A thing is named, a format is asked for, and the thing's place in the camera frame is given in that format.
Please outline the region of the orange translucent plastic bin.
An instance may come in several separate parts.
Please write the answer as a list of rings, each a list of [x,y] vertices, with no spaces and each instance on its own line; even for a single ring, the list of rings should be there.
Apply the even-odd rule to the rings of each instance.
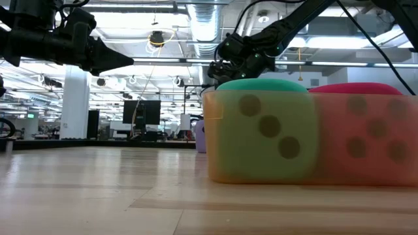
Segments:
[[[214,91],[208,173],[220,183],[418,186],[418,98]]]

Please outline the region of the large teal foam die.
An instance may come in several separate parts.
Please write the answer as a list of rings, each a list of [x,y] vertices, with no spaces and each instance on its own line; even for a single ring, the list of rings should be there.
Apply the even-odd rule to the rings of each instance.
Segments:
[[[318,115],[307,89],[279,79],[227,82],[207,95],[211,177],[223,183],[296,183],[317,163]]]

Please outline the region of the black cabinet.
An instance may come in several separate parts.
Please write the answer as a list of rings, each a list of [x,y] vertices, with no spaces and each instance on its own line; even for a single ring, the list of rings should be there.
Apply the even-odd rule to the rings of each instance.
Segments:
[[[99,130],[99,111],[90,110],[88,112],[88,129],[87,129],[87,139],[97,139]]]

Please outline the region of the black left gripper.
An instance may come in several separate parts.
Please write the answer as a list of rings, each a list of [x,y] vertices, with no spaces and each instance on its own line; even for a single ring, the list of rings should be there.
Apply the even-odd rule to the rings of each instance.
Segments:
[[[48,33],[48,60],[58,65],[75,65],[94,76],[133,65],[134,60],[108,48],[90,34],[96,21],[68,21]]]

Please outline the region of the black ceiling dome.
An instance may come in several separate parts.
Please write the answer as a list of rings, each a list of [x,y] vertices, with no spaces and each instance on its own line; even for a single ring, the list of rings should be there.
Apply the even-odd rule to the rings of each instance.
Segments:
[[[162,31],[153,31],[149,37],[150,45],[154,48],[160,48],[164,45],[165,40],[163,38]]]

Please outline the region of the black background monitor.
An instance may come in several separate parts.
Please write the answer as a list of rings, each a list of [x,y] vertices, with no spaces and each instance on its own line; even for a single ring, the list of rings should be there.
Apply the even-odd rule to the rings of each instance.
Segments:
[[[160,123],[161,101],[124,101],[123,123],[135,125],[158,125]]]

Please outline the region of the ribbed silver ceiling duct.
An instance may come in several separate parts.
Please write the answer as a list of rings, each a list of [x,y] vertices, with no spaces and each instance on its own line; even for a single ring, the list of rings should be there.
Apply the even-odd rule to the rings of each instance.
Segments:
[[[219,5],[188,5],[190,30],[195,53],[199,58],[212,58],[220,41],[221,9]]]

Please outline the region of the large red foam die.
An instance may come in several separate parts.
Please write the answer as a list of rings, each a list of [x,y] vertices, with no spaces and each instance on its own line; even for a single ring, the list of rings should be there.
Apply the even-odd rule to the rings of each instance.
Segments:
[[[418,186],[418,99],[379,83],[313,88],[319,171],[344,185]]]

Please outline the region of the white building pillar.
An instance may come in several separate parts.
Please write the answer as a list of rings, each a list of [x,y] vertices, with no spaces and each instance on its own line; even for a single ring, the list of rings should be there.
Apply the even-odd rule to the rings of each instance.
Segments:
[[[65,66],[60,139],[84,139],[88,131],[89,73],[76,66]]]

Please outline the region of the large purple foam die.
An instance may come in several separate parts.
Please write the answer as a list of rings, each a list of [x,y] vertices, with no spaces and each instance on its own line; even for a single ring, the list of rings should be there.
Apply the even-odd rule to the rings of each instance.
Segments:
[[[195,126],[195,145],[199,153],[206,153],[206,140],[204,133],[204,121],[199,120]]]

